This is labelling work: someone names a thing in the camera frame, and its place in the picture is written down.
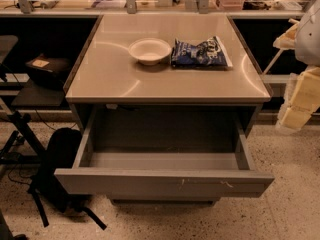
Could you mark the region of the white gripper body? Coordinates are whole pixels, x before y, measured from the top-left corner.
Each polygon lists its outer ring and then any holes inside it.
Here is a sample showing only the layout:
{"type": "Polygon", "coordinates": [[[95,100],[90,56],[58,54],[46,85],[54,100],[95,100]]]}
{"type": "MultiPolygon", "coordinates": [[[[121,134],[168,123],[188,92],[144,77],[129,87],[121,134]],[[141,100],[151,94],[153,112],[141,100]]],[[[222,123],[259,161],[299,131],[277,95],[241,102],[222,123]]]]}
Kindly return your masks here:
{"type": "Polygon", "coordinates": [[[273,46],[282,50],[294,50],[295,49],[295,36],[299,21],[295,19],[290,19],[289,22],[292,26],[286,30],[283,34],[275,39],[273,46]]]}

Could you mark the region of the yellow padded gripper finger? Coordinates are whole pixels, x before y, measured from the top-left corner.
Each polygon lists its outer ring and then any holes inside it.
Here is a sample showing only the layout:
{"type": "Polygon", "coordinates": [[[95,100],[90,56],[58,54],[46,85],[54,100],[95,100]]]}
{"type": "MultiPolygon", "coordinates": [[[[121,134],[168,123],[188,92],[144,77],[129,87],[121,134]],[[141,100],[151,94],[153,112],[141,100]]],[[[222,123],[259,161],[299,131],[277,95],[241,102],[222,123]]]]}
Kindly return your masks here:
{"type": "Polygon", "coordinates": [[[299,131],[310,118],[308,111],[283,104],[278,112],[276,126],[283,131],[299,131]]]}
{"type": "Polygon", "coordinates": [[[297,79],[289,104],[301,110],[315,112],[320,107],[320,68],[308,66],[297,79]]]}

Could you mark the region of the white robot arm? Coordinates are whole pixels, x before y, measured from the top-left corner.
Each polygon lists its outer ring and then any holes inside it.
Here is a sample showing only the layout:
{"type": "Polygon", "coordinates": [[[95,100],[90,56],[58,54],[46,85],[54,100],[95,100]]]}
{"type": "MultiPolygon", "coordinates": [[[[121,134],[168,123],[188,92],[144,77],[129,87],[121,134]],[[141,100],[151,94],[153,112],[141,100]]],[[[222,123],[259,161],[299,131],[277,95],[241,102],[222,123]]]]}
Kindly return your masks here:
{"type": "Polygon", "coordinates": [[[316,0],[299,22],[273,42],[281,50],[293,50],[307,65],[286,84],[276,128],[286,134],[299,131],[320,107],[320,0],[316,0]]]}

